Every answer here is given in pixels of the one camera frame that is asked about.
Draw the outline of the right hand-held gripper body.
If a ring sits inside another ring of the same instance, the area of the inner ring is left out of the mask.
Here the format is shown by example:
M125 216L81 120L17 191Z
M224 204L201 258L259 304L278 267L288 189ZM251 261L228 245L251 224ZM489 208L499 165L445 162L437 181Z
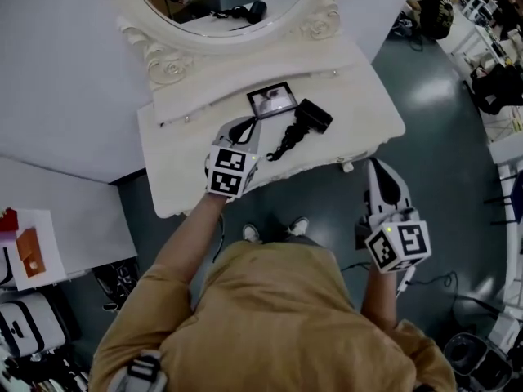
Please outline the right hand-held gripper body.
M413 207L362 216L355 236L355 248L366 247L381 274L407 270L431 256L427 223Z

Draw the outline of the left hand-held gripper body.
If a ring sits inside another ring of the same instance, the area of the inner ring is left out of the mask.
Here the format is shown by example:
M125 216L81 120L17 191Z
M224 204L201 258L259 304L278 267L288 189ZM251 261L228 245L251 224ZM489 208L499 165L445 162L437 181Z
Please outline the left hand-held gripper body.
M206 192L229 199L240 198L257 170L257 143L232 144L216 140L206 159Z

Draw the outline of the white vanity dressing table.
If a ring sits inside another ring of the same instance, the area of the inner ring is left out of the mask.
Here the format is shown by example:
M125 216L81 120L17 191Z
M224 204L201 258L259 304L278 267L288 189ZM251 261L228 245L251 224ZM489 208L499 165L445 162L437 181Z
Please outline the white vanity dressing table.
M188 22L208 32L245 28L213 17ZM334 77L333 70L338 71ZM190 211L206 188L205 160L220 127L252 114L247 94L287 82L333 117L323 134L311 134L275 162L266 155L292 123L290 113L261 121L256 189L315 167L353 162L405 133L391 97L369 60L340 28L319 41L290 38L239 56L201 61L180 82L150 89L152 102L137 113L145 168L155 211L167 218ZM185 123L185 116L191 120Z

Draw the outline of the black hair dryer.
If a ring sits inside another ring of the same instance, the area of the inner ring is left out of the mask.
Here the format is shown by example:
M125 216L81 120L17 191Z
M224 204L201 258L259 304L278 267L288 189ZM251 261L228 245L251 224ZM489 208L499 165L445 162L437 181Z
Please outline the black hair dryer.
M294 122L289 125L277 149L266 155L269 162L275 162L293 149L311 131L323 135L333 117L308 99L304 99L294 111Z

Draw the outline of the person's left forearm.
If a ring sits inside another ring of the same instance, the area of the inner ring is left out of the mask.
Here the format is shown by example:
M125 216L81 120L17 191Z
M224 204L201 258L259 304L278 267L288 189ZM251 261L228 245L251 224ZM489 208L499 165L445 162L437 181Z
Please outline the person's left forearm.
M205 194L161 248L154 263L167 267L189 284L203 263L226 201L221 195Z

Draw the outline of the person's right forearm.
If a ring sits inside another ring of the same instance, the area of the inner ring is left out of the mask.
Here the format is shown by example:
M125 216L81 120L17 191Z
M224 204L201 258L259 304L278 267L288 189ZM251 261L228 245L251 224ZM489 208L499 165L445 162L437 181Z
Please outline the person's right forearm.
M382 274L371 264L361 314L384 332L397 325L396 273Z

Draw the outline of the person's right white shoe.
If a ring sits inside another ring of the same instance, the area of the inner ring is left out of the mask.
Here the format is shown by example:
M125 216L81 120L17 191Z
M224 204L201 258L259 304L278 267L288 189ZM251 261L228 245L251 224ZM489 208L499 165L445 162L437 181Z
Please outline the person's right white shoe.
M309 226L309 220L305 217L297 218L288 228L287 233L294 237L304 236Z

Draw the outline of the black round pot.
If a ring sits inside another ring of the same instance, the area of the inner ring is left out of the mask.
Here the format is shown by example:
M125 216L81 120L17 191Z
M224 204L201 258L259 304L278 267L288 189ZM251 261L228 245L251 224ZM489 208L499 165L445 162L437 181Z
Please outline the black round pot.
M512 378L512 365L494 344L471 333L454 335L443 349L458 385L467 392L501 392Z

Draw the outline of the black office chair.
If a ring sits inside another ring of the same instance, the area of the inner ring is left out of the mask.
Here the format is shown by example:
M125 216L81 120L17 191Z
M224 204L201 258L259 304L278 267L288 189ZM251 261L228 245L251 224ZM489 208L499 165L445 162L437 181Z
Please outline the black office chair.
M481 77L479 70L472 75L472 91L480 110L495 116L504 107L523 106L523 69L496 64Z

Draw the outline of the person's tan shirt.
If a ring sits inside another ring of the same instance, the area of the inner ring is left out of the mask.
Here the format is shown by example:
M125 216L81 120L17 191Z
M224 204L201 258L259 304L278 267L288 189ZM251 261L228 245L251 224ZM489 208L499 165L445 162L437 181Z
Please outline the person's tan shirt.
M157 350L167 392L456 392L436 343L408 321L385 332L353 309L332 252L291 243L230 245L199 303L153 265L94 355L90 392Z

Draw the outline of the white side table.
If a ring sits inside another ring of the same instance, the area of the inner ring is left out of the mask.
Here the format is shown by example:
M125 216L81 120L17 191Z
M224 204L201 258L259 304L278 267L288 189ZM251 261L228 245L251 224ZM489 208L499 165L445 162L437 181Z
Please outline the white side table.
M58 250L51 213L47 210L12 209L17 211L19 229L13 233L0 233L0 248L5 247L8 251L13 277L16 281L15 288L21 292L66 280L67 273ZM16 246L16 239L28 228L37 230L42 258L46 268L44 273L32 278L26 276Z

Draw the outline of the small white case black trim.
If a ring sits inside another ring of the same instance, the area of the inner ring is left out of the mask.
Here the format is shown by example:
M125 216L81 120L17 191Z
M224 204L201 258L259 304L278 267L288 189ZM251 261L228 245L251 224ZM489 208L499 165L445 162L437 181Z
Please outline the small white case black trim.
M0 248L0 288L15 288L8 251L5 247Z

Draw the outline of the large white case black trim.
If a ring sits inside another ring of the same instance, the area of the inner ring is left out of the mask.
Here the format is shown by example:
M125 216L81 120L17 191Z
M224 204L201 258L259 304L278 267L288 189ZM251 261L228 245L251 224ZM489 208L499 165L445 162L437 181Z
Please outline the large white case black trim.
M66 344L60 315L39 292L0 303L0 346L15 358L28 357Z

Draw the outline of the small black picture frame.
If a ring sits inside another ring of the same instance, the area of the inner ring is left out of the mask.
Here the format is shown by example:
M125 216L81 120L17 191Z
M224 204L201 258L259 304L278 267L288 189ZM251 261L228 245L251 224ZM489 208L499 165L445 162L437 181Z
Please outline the small black picture frame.
M297 108L296 98L287 82L280 82L247 94L258 120L271 118Z

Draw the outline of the oval mirror white carved frame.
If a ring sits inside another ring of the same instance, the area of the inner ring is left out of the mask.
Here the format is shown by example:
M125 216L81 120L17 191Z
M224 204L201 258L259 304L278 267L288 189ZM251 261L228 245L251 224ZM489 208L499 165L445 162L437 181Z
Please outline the oval mirror white carved frame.
M250 54L290 38L325 40L341 24L336 0L290 0L258 24L224 32L178 24L146 0L115 1L121 14L118 28L141 51L152 89L180 82L201 61Z

